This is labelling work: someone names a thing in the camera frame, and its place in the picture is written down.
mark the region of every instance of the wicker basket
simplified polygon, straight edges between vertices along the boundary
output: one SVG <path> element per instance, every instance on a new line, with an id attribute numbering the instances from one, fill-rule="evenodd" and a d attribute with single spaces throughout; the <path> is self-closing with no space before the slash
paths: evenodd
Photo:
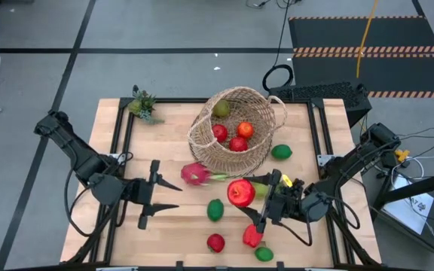
<path id="1" fill-rule="evenodd" d="M 231 108 L 231 113 L 222 118 L 212 115 L 214 105 L 221 99 L 227 100 Z M 279 125 L 276 125 L 271 100 L 277 101 L 284 108 L 284 120 Z M 233 87 L 207 101 L 188 131 L 188 142 L 195 160 L 213 172 L 225 172 L 231 177 L 248 175 L 264 162 L 274 132 L 284 125 L 286 119 L 287 109 L 279 98 L 269 96 L 266 99 L 249 87 Z M 250 122 L 254 127 L 254 135 L 247 142 L 248 150 L 230 151 L 229 141 L 236 136 L 237 126 L 242 121 Z M 214 124 L 227 127 L 228 137 L 225 142 L 217 142 L 212 132 Z"/>

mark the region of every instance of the green apple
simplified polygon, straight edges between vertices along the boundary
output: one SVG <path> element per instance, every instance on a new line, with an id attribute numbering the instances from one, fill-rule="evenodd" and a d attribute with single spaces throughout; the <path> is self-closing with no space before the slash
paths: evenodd
<path id="1" fill-rule="evenodd" d="M 255 198 L 264 199 L 269 191 L 269 187 L 265 184 L 252 183 L 255 189 Z"/>

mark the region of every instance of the plastic fruit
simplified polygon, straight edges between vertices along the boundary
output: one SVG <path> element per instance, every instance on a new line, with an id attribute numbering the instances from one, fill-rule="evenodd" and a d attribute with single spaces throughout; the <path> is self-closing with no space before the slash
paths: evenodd
<path id="1" fill-rule="evenodd" d="M 231 113 L 231 107 L 229 105 L 229 102 L 223 99 L 218 101 L 214 105 L 212 112 L 216 117 L 227 117 Z"/>
<path id="2" fill-rule="evenodd" d="M 234 137 L 229 142 L 229 150 L 231 150 L 231 151 L 247 151 L 247 141 L 241 137 Z"/>
<path id="3" fill-rule="evenodd" d="M 245 179 L 232 181 L 227 187 L 227 198 L 229 202 L 237 207 L 247 207 L 255 197 L 255 189 Z"/>
<path id="4" fill-rule="evenodd" d="M 254 255 L 260 261 L 269 261 L 274 258 L 274 253 L 269 248 L 265 247 L 257 248 L 254 252 Z"/>
<path id="5" fill-rule="evenodd" d="M 241 138 L 250 139 L 254 134 L 254 127 L 251 123 L 241 122 L 237 127 L 237 135 Z"/>
<path id="6" fill-rule="evenodd" d="M 220 199 L 213 199 L 207 206 L 207 217 L 211 221 L 219 221 L 224 215 L 224 203 Z"/>
<path id="7" fill-rule="evenodd" d="M 242 235 L 242 242 L 251 248 L 255 248 L 261 243 L 263 233 L 258 233 L 254 224 L 247 226 L 244 234 Z"/>
<path id="8" fill-rule="evenodd" d="M 278 160 L 286 160 L 287 158 L 291 157 L 292 151 L 288 145 L 281 144 L 272 148 L 270 154 L 272 154 L 272 157 Z"/>
<path id="9" fill-rule="evenodd" d="M 211 252 L 219 253 L 225 246 L 224 237 L 217 233 L 212 234 L 207 239 L 207 246 Z"/>
<path id="10" fill-rule="evenodd" d="M 252 186 L 255 189 L 255 198 L 256 199 L 264 199 L 269 191 L 269 187 L 265 184 L 252 183 Z"/>
<path id="11" fill-rule="evenodd" d="M 205 166 L 200 163 L 185 165 L 180 170 L 180 178 L 187 184 L 204 185 L 210 180 L 223 181 L 227 178 L 226 174 L 212 174 Z"/>
<path id="12" fill-rule="evenodd" d="M 227 128 L 221 124 L 216 124 L 212 126 L 212 132 L 214 133 L 214 136 L 217 138 L 218 143 L 222 143 L 227 139 Z"/>

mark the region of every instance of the red pepper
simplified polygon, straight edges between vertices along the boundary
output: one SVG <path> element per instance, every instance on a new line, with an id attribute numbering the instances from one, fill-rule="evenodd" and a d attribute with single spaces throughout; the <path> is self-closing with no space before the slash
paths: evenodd
<path id="1" fill-rule="evenodd" d="M 227 198 L 237 207 L 247 207 L 255 196 L 255 189 L 245 179 L 232 181 L 227 187 Z"/>
<path id="2" fill-rule="evenodd" d="M 211 252 L 219 253 L 224 249 L 225 240 L 220 234 L 214 233 L 207 239 L 207 246 Z"/>
<path id="3" fill-rule="evenodd" d="M 254 224 L 247 226 L 242 242 L 252 248 L 255 248 L 262 240 L 263 233 L 258 233 Z"/>

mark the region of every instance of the yellow clamp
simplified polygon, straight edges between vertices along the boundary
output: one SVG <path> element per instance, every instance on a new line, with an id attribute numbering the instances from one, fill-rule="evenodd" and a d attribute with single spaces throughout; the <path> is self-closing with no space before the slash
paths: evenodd
<path id="1" fill-rule="evenodd" d="M 283 182 L 287 187 L 292 187 L 292 181 L 286 174 L 283 174 Z"/>
<path id="2" fill-rule="evenodd" d="M 405 162 L 406 157 L 408 157 L 409 154 L 410 154 L 410 151 L 408 151 L 408 150 L 404 150 L 404 151 L 402 151 L 402 150 L 395 150 L 395 155 L 398 158 L 398 161 L 400 163 Z"/>

